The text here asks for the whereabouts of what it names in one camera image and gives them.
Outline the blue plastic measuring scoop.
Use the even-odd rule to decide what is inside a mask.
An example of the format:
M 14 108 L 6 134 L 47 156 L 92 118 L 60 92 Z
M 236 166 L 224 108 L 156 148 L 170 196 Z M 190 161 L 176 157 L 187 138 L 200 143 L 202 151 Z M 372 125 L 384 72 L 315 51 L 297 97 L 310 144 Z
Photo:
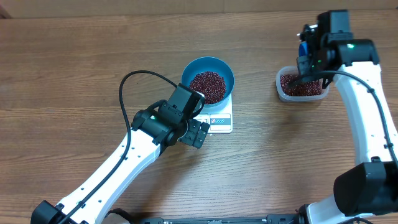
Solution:
M 298 48 L 298 56 L 307 56 L 308 55 L 308 44 L 306 42 L 301 42 Z

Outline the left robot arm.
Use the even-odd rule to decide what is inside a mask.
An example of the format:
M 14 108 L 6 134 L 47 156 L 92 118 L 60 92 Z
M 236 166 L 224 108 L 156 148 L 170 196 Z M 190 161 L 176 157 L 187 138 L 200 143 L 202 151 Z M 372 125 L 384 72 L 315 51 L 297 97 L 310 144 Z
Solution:
M 101 223 L 131 182 L 167 147 L 180 141 L 200 148 L 210 128 L 195 119 L 205 98 L 178 84 L 168 100 L 140 110 L 116 150 L 74 192 L 56 205 L 41 202 L 31 223 Z

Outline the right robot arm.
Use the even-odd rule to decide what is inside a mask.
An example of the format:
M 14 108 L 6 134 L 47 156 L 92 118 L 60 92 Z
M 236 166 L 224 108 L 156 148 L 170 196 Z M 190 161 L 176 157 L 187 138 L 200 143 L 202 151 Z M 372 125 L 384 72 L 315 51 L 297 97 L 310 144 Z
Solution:
M 366 222 L 397 211 L 397 130 L 382 89 L 373 41 L 355 39 L 346 10 L 324 12 L 299 35 L 297 84 L 333 83 L 345 104 L 356 165 L 333 184 L 333 194 L 303 206 L 300 223 Z

